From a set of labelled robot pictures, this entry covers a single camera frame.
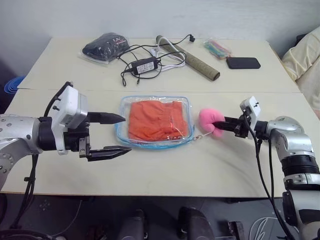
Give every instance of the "smartphone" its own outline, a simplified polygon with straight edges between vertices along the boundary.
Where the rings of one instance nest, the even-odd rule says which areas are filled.
[[[226,63],[230,69],[259,69],[261,67],[255,57],[228,57]]]

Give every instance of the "orange towel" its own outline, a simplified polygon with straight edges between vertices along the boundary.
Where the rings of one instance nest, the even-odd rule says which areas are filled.
[[[138,101],[131,104],[130,139],[142,141],[177,140],[188,134],[182,103],[173,101]]]

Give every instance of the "robotic arm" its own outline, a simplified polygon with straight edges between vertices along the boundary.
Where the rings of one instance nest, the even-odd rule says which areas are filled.
[[[231,131],[236,137],[246,138],[249,129],[261,140],[271,140],[284,173],[286,192],[282,194],[285,221],[299,229],[303,240],[320,236],[320,172],[310,138],[293,118],[280,116],[275,120],[258,121],[260,106],[255,97],[240,104],[239,118],[226,117],[214,122],[219,129]]]
[[[88,161],[113,159],[128,153],[131,148],[105,146],[91,150],[90,123],[115,124],[126,119],[107,112],[88,112],[87,97],[80,94],[71,83],[66,83],[54,96],[52,117],[26,117],[0,115],[0,190],[12,167],[27,155],[57,150],[59,155],[68,150],[79,152]]]

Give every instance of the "plastic-wrapped black item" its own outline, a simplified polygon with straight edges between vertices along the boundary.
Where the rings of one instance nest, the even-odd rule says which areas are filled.
[[[128,41],[124,36],[110,32],[85,45],[82,53],[93,61],[108,63],[128,48]]]

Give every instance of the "pink heart plush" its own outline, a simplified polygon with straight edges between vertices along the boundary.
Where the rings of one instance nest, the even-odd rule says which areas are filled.
[[[199,123],[203,130],[212,133],[216,137],[223,135],[223,130],[216,128],[212,123],[225,121],[224,115],[218,110],[212,108],[204,108],[199,113]]]

